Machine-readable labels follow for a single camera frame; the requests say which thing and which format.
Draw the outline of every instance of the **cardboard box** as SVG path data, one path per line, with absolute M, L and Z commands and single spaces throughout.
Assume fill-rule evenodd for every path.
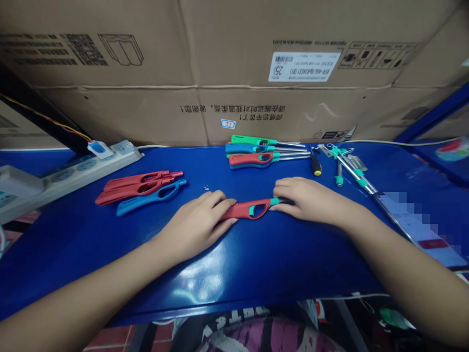
M 0 101 L 0 149 L 36 148 L 66 148 L 66 146 Z
M 193 85 L 172 0 L 2 1 L 0 58 L 33 86 Z
M 181 0 L 181 7 L 201 86 L 382 87 L 458 3 Z
M 469 135 L 469 105 L 440 122 L 418 139 L 453 138 Z
M 421 53 L 396 79 L 396 87 L 462 86 L 469 79 L 469 2 L 463 1 Z
M 42 89 L 40 94 L 94 139 L 113 144 L 128 139 L 143 144 L 207 145 L 196 90 L 191 89 Z
M 361 116 L 352 140 L 393 140 L 457 88 L 389 88 L 379 91 Z
M 376 90 L 201 89 L 211 145 L 232 134 L 280 141 L 335 142 L 351 130 Z M 223 127 L 222 121 L 230 121 Z

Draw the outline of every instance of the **floor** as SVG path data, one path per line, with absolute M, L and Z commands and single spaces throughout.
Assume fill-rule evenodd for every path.
M 135 333 L 135 325 L 102 329 L 83 350 L 87 352 L 127 352 Z M 159 325 L 151 352 L 168 352 L 172 343 L 174 323 Z

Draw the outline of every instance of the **blue lighter handle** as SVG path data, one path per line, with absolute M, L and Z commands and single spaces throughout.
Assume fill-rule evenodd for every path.
M 124 200 L 119 203 L 119 206 L 117 207 L 117 216 L 122 216 L 124 214 L 127 214 L 128 212 L 131 212 L 134 209 L 137 209 L 141 207 L 142 205 L 148 204 L 148 203 L 153 203 L 156 201 L 162 201 L 162 200 L 167 200 L 171 197 L 173 197 L 177 191 L 179 191 L 179 187 L 186 184 L 187 181 L 186 179 L 179 180 L 176 183 L 170 183 L 169 185 L 166 185 L 164 187 L 161 187 L 157 192 L 149 194 L 147 196 L 141 196 L 141 197 L 134 197 L 130 198 L 127 200 Z M 165 194 L 163 197 L 160 196 L 162 191 L 168 190 L 174 188 L 171 190 L 169 193 Z
M 258 169 L 265 169 L 270 164 L 272 164 L 272 162 L 264 164 L 264 165 L 259 165 L 259 164 L 241 164 L 241 165 L 236 165 L 236 166 L 231 166 L 230 165 L 230 168 L 232 170 L 244 169 L 244 168 L 248 168 L 248 167 L 255 167 L 255 168 L 258 168 Z
M 268 145 L 254 145 L 254 144 L 234 144 L 227 143 L 225 146 L 226 154 L 249 154 L 249 153 L 266 153 L 274 150 L 274 147 Z

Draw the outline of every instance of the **red and yellow wire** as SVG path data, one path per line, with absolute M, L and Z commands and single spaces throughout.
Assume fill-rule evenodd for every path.
M 52 122 L 53 124 L 62 127 L 62 128 L 63 128 L 65 131 L 67 131 L 67 132 L 70 132 L 70 133 L 74 133 L 74 134 L 79 135 L 81 138 L 84 138 L 87 142 L 91 142 L 91 141 L 92 141 L 92 139 L 91 139 L 90 137 L 88 137 L 86 134 L 81 133 L 81 132 L 78 132 L 76 129 L 73 129 L 73 128 L 71 128 L 70 126 L 61 124 L 60 122 L 57 122 L 57 121 L 51 119 L 49 116 L 46 116 L 46 115 L 44 115 L 44 114 L 41 114 L 40 112 L 38 112 L 38 111 L 36 111 L 36 110 L 30 108 L 29 106 L 27 106 L 27 105 L 25 105 L 25 104 L 22 104 L 22 103 L 20 103 L 20 102 L 17 102 L 15 99 L 10 98 L 9 96 L 6 96 L 5 94 L 0 93 L 0 96 L 3 97 L 3 98 L 5 98 L 6 100 L 8 100 L 8 101 L 10 101 L 10 102 L 12 102 L 12 103 L 14 103 L 14 104 L 16 104 L 16 105 L 21 106 L 22 108 L 25 108 L 25 109 L 27 109 L 27 110 L 29 110 L 29 111 L 35 113 L 36 115 L 38 115 L 38 116 L 40 116 L 40 117 L 45 118 L 47 121 L 50 121 L 50 122 Z

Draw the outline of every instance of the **red plastic part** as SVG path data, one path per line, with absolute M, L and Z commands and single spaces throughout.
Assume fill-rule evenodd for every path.
M 133 184 L 103 191 L 94 202 L 98 205 L 106 205 L 129 197 L 146 196 L 158 191 L 161 187 L 166 186 L 173 181 L 173 177 L 165 177 L 151 182 Z
M 251 217 L 251 215 L 249 215 L 249 209 L 252 206 L 256 206 L 256 205 L 264 205 L 264 211 L 255 217 Z M 230 218 L 236 218 L 236 219 L 245 218 L 245 219 L 256 220 L 260 218 L 261 216 L 263 216 L 267 212 L 269 207 L 270 207 L 270 198 L 235 204 L 231 206 L 226 211 L 225 214 L 223 214 L 223 216 L 220 218 L 220 221 L 225 220 L 225 219 L 230 219 Z
M 259 156 L 265 155 L 265 160 L 259 160 Z M 274 153 L 234 154 L 228 158 L 231 166 L 243 164 L 265 165 L 272 162 Z
M 148 174 L 141 174 L 141 175 L 135 175 L 135 176 L 129 176 L 129 177 L 123 177 L 123 178 L 115 178 L 112 180 L 109 180 L 106 183 L 106 186 L 104 186 L 104 191 L 116 189 L 119 187 L 125 187 L 125 186 L 130 186 L 138 183 L 145 183 L 145 182 L 151 182 L 155 181 L 164 177 L 178 177 L 178 176 L 183 176 L 184 173 L 182 171 L 176 171 L 173 173 L 170 173 L 169 170 L 164 170 L 164 171 L 156 171 L 153 173 L 148 173 Z
M 447 244 L 444 240 L 441 240 L 441 239 L 419 241 L 419 245 L 423 249 L 435 249 L 435 248 L 449 247 L 449 244 Z

